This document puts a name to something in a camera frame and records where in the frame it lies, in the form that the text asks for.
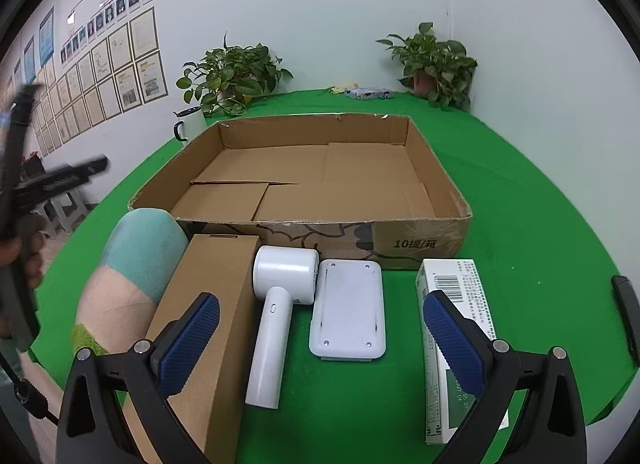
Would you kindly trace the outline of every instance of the white hair dryer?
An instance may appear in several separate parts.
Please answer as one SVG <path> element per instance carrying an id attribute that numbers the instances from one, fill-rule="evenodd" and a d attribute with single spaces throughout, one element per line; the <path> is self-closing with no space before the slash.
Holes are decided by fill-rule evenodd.
<path id="1" fill-rule="evenodd" d="M 254 293 L 264 300 L 246 404 L 276 410 L 293 304 L 312 305 L 318 251 L 264 245 L 254 262 Z"/>

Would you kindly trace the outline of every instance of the blue gripper pad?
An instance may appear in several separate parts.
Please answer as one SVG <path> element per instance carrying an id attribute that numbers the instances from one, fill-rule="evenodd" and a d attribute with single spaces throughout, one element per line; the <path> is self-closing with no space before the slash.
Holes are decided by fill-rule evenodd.
<path id="1" fill-rule="evenodd" d="M 203 292 L 167 332 L 161 333 L 151 356 L 151 367 L 163 397 L 182 391 L 219 323 L 218 298 Z"/>
<path id="2" fill-rule="evenodd" d="M 486 345 L 474 345 L 469 336 L 475 337 L 475 332 L 468 331 L 468 320 L 449 301 L 442 291 L 427 294 L 422 305 L 424 323 L 435 339 L 442 355 L 447 360 L 462 390 L 478 398 L 486 386 L 486 354 L 482 357 L 478 349 L 488 352 Z"/>

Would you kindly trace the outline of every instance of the green label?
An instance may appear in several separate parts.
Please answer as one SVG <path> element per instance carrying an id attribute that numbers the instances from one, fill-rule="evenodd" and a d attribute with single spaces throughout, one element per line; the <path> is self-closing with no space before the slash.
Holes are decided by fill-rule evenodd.
<path id="1" fill-rule="evenodd" d="M 449 400 L 449 427 L 457 428 L 471 410 L 476 398 L 462 391 L 451 370 L 447 370 L 447 399 Z"/>

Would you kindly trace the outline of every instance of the mug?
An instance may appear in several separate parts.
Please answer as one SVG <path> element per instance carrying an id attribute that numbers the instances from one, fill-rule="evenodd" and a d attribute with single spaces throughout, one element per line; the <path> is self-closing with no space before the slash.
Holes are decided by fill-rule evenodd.
<path id="1" fill-rule="evenodd" d="M 175 113 L 175 116 L 180 119 L 180 121 L 175 123 L 174 136 L 183 143 L 182 146 L 189 144 L 200 133 L 207 129 L 204 114 L 199 106 Z M 179 130 L 180 126 L 182 126 L 182 135 Z"/>

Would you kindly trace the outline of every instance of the table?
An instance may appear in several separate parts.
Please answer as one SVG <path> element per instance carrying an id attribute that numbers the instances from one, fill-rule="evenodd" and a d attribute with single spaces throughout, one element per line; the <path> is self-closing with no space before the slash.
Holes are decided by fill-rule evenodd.
<path id="1" fill-rule="evenodd" d="M 635 368 L 610 290 L 616 267 L 577 210 L 478 119 L 408 94 L 357 101 L 324 90 L 294 92 L 255 101 L 247 117 L 343 111 L 414 119 L 473 210 L 458 257 L 475 259 L 498 336 L 523 351 L 565 347 L 585 419 L 593 420 Z M 42 333 L 33 351 L 58 384 L 64 386 L 70 368 L 70 331 L 82 287 L 111 230 L 127 201 L 179 150 L 170 140 L 114 188 L 38 289 Z M 414 271 L 383 274 L 387 348 L 375 362 L 318 360 L 308 350 L 312 309 L 294 309 L 280 409 L 245 408 L 238 463 L 426 463 L 436 456 L 440 447 L 423 442 L 424 362 L 414 277 Z M 518 393 L 511 403 L 511 425 L 523 398 Z M 500 431 L 486 462 L 499 457 L 509 432 Z"/>

